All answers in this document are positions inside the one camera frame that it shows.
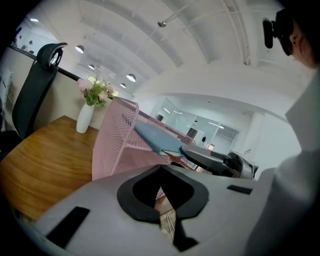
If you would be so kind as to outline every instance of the wooden table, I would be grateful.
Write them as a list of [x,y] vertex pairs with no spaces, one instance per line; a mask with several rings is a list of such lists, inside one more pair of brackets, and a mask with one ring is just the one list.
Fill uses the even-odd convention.
[[[76,131],[62,116],[34,132],[0,163],[0,185],[8,202],[32,219],[92,180],[92,152],[98,130]],[[172,209],[166,197],[156,201],[160,214]]]

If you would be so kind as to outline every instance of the black railing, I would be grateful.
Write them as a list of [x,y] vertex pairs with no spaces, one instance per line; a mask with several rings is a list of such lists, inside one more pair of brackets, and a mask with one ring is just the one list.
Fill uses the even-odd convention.
[[[17,52],[19,52],[19,53],[21,53],[21,54],[24,54],[24,55],[28,56],[29,58],[31,58],[31,59],[33,59],[33,60],[36,60],[36,59],[37,59],[37,56],[33,55],[33,54],[30,53],[30,52],[27,52],[27,51],[25,51],[25,50],[22,50],[22,49],[20,49],[20,48],[18,48],[18,47],[15,47],[15,46],[13,46],[13,45],[8,45],[8,47],[11,48],[11,49],[13,49],[13,50],[15,50],[15,51],[17,51]],[[78,79],[80,79],[79,76],[77,76],[77,75],[75,75],[75,74],[72,74],[72,73],[70,73],[69,71],[66,71],[65,69],[63,69],[63,68],[61,68],[61,67],[58,67],[58,72],[61,73],[61,74],[63,74],[63,75],[65,75],[65,76],[68,77],[68,78],[71,78],[71,79],[75,80],[75,81],[78,81]]]

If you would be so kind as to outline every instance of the ceiling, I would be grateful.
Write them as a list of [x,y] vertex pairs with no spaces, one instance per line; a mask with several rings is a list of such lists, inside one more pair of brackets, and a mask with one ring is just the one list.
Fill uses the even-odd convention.
[[[271,0],[45,0],[33,15],[68,43],[70,59],[86,69],[101,66],[103,79],[125,83],[133,94],[165,71],[216,61],[303,84],[310,72],[287,57],[279,43],[272,49],[264,45],[262,19],[274,20],[279,10]],[[160,28],[157,22],[165,20]],[[84,54],[76,45],[84,46]],[[136,82],[126,78],[129,73]]]

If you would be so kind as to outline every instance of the pink mesh organizer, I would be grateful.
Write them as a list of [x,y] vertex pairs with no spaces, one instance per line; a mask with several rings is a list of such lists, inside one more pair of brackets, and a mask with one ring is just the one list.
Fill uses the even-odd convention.
[[172,162],[170,157],[155,153],[137,134],[135,131],[137,119],[158,126],[184,144],[195,143],[192,138],[139,111],[138,103],[114,97],[93,147],[92,180],[136,168],[167,165]]

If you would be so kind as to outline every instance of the vase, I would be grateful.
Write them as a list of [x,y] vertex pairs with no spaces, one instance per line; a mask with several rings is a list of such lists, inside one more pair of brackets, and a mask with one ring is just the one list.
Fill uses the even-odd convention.
[[87,131],[94,109],[95,105],[89,106],[87,103],[83,105],[78,116],[78,121],[76,122],[76,131],[78,133],[84,134]]

